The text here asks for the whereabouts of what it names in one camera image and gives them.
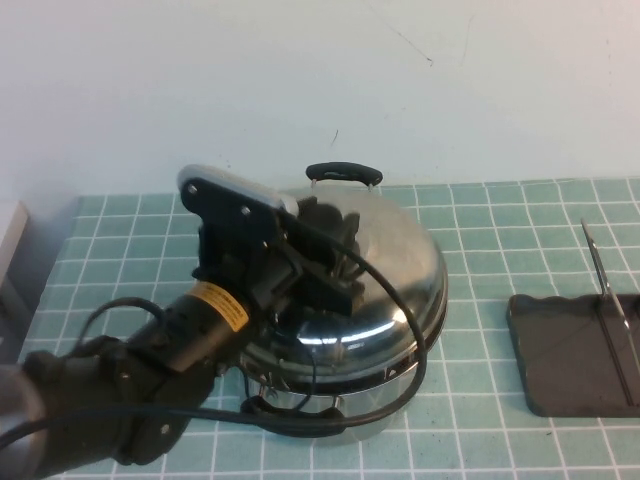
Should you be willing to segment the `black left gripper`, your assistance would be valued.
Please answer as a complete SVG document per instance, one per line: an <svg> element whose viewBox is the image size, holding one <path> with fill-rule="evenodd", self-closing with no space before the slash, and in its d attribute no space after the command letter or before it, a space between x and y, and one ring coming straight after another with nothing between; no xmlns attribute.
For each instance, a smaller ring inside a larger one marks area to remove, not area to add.
<svg viewBox="0 0 640 480"><path fill-rule="evenodd" d="M310 309L349 317L365 291L358 213L315 196L298 201L298 217L275 212L202 215L193 297L232 328L251 317Z"/></svg>

